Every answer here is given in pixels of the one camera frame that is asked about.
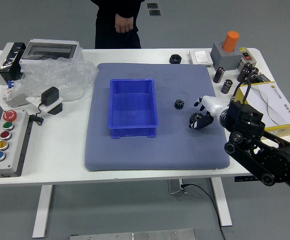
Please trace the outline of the person's left hand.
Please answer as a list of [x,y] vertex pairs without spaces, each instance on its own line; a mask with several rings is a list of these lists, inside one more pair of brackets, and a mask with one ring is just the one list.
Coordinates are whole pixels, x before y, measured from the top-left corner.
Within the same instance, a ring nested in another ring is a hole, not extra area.
[[128,33],[130,31],[138,32],[136,24],[137,17],[122,17],[119,14],[115,15],[115,30],[119,34]]

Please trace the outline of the robot right hand white shell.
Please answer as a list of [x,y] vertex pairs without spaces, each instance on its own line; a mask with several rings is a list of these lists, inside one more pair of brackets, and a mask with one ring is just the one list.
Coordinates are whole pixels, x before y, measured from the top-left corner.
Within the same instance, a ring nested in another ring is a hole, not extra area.
[[225,126],[225,117],[229,109],[229,103],[221,98],[214,96],[200,97],[194,106],[201,104],[200,111],[206,109],[206,114],[198,112],[191,116],[189,128],[200,130],[210,125],[214,119],[217,119],[221,126]]

